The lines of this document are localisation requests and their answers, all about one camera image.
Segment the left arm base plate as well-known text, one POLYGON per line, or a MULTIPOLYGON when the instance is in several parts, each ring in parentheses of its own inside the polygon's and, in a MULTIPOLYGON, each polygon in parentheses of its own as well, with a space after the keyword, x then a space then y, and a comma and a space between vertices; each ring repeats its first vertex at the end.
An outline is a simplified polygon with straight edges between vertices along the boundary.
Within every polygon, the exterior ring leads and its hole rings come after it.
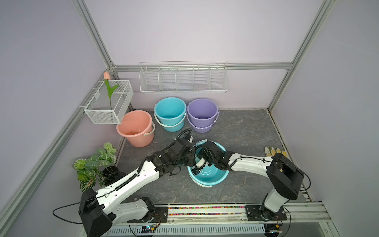
POLYGON ((128 223, 166 223, 168 219, 168 207, 158 206, 154 212, 149 211, 147 216, 140 220, 130 220, 128 223))

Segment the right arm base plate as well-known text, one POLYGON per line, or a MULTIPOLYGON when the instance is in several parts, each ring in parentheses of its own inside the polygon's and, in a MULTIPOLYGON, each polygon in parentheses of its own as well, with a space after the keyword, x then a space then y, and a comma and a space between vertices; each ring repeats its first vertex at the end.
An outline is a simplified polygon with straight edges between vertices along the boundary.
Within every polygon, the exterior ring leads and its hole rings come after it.
POLYGON ((286 221, 287 215, 282 206, 278 212, 273 212, 266 207, 261 205, 246 205, 245 211, 247 214, 248 221, 286 221))

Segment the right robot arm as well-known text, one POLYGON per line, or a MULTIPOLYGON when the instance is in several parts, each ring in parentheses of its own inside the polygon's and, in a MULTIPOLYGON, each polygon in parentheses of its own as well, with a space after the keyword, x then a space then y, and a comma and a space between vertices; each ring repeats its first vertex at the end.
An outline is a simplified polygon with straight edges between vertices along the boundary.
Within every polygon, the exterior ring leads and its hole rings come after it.
POLYGON ((266 195, 261 213, 277 213, 289 200, 296 200, 306 174, 286 156, 254 157, 223 151, 215 142, 196 145, 196 156, 223 171, 248 172, 268 178, 273 190, 266 195))

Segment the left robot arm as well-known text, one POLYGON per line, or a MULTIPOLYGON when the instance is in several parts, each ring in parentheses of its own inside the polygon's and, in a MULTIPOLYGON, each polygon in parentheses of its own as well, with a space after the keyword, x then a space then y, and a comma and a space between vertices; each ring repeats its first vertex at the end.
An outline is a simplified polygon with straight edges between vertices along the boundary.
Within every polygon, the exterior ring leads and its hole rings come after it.
POLYGON ((89 237, 100 237, 112 225, 129 220, 148 222, 153 219, 155 206, 149 198, 141 198, 126 204, 121 203, 145 185, 158 180, 165 174, 172 174, 181 166, 193 166, 195 141, 188 135, 175 139, 167 149, 145 157, 139 167, 120 180, 97 191, 83 192, 79 216, 89 237))

